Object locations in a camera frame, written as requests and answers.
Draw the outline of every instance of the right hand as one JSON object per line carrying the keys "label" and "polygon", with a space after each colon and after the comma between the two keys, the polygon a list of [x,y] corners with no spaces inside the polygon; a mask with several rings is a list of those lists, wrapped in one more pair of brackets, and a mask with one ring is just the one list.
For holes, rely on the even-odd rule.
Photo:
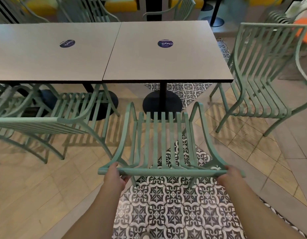
{"label": "right hand", "polygon": [[219,185],[225,187],[228,182],[243,180],[240,170],[237,169],[235,166],[225,165],[225,168],[227,170],[227,173],[217,178],[217,182]]}

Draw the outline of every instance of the sticker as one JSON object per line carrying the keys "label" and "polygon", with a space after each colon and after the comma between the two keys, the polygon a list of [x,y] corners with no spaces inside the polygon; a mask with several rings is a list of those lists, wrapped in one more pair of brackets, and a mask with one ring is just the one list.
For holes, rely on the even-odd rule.
{"label": "sticker", "polygon": [[75,44],[75,40],[66,40],[60,43],[61,48],[68,48]]}
{"label": "sticker", "polygon": [[171,40],[160,40],[158,45],[162,48],[169,48],[173,45],[173,42]]}

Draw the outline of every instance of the mint green chair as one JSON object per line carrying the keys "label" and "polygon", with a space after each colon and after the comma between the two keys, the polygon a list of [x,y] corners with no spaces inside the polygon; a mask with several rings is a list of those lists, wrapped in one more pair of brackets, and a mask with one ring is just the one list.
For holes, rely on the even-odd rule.
{"label": "mint green chair", "polygon": [[[195,138],[193,133],[192,121],[195,116],[195,113],[199,110],[202,130],[204,133],[204,138],[207,143],[210,155],[212,160],[205,164],[204,166],[198,165],[196,149],[195,149]],[[150,118],[150,113],[146,114],[146,119],[144,118],[144,113],[140,112],[137,118],[136,111],[133,103],[128,104],[126,108],[125,118],[124,118],[124,127],[120,140],[119,147],[113,157],[113,159],[106,165],[98,169],[98,174],[105,174],[108,170],[108,167],[118,161],[123,167],[118,168],[120,175],[130,175],[130,176],[184,176],[192,177],[190,186],[194,185],[197,177],[218,177],[222,174],[225,174],[227,171],[225,165],[227,164],[217,153],[215,147],[212,145],[210,135],[208,133],[208,127],[206,118],[204,116],[203,105],[199,102],[196,102],[193,106],[191,116],[189,118],[187,112],[176,113],[174,120],[172,112],[169,112],[168,119],[165,118],[166,114],[161,113],[161,120],[158,120],[158,113],[154,113],[154,119]],[[131,119],[133,121],[133,128],[130,132],[131,134],[131,153],[128,160],[128,163],[122,159],[122,154],[124,150],[124,145],[128,133],[129,127],[131,127]],[[145,144],[144,144],[144,154],[140,152],[141,146],[141,136],[142,136],[142,125],[146,125],[145,129]],[[150,146],[150,124],[153,123],[153,152],[150,152],[152,155],[152,166],[148,168],[149,164],[149,146]],[[158,141],[158,124],[161,123],[161,138]],[[178,161],[175,160],[176,154],[175,150],[170,150],[170,162],[171,167],[167,165],[167,156],[166,156],[166,138],[170,135],[170,145],[173,147],[175,140],[174,135],[177,135],[179,143],[179,153],[177,154]],[[183,137],[182,135],[186,134],[188,140],[188,151],[189,151],[189,161],[184,159],[184,150],[183,150]],[[158,168],[158,146],[161,145],[161,168]],[[135,179],[132,178],[133,185],[136,186]]]}
{"label": "mint green chair", "polygon": [[232,107],[228,106],[221,83],[210,94],[212,97],[219,89],[226,110],[216,132],[230,115],[278,119],[263,134],[268,136],[287,118],[307,108],[307,102],[296,109],[288,107],[272,86],[272,81],[291,61],[296,63],[307,85],[307,76],[299,64],[299,51],[306,32],[307,25],[240,24],[234,50],[227,63],[234,77],[231,87],[237,102]]}
{"label": "mint green chair", "polygon": [[[39,87],[41,84],[32,85],[33,88],[31,90],[27,88],[29,95],[23,98],[23,102],[18,101],[15,109],[9,110],[0,116],[0,128],[12,129],[28,136],[30,138],[28,141],[33,139],[40,142],[62,160],[64,156],[49,144],[53,134],[90,134],[104,148],[108,156],[112,158],[110,150],[105,145],[105,137],[111,109],[113,109],[118,116],[119,113],[112,103],[107,86],[102,84],[104,92],[99,92],[101,84],[96,84],[93,93],[58,94],[52,85],[44,85],[46,85],[57,97],[57,102],[53,109],[48,108],[39,96]],[[36,101],[35,106],[40,107],[36,117],[21,117],[22,113],[29,104],[32,103],[33,99]],[[102,135],[99,136],[97,132],[94,131],[94,128],[100,104],[102,103],[108,103],[108,108]],[[40,117],[44,109],[50,112],[49,117]]]}
{"label": "mint green chair", "polygon": [[48,23],[36,15],[23,0],[0,0],[0,24]]}
{"label": "mint green chair", "polygon": [[161,14],[171,13],[173,15],[174,21],[185,21],[190,16],[194,7],[195,7],[194,0],[179,0],[174,7],[168,10],[161,12],[146,12],[142,16],[142,18],[144,19],[144,17],[146,17],[147,15],[161,15]]}
{"label": "mint green chair", "polygon": [[109,13],[101,0],[56,0],[59,7],[58,20],[70,23],[120,22]]}
{"label": "mint green chair", "polygon": [[[19,85],[19,86],[15,86],[11,88],[11,90],[9,91],[9,93],[6,95],[5,98],[0,98],[0,117],[4,118],[8,116],[9,114],[11,114],[11,112],[15,111],[20,106],[23,106],[25,109],[29,107],[36,107],[36,105],[33,103],[33,100],[30,97],[24,97],[24,96],[15,97],[18,89],[20,88],[26,90],[27,92],[30,92],[30,88],[28,88],[27,86]],[[15,115],[17,117],[21,117],[24,114],[25,109],[20,109],[17,113],[15,113]],[[41,108],[38,111],[37,116],[40,116],[43,110],[44,109]],[[34,156],[38,157],[44,163],[47,163],[46,159],[44,159],[34,150],[29,148],[30,143],[28,139],[25,139],[24,143],[20,143],[11,138],[13,134],[14,134],[13,129],[7,129],[7,128],[0,127],[0,140],[3,140],[4,142],[8,144],[24,149],[25,151],[30,152]]]}

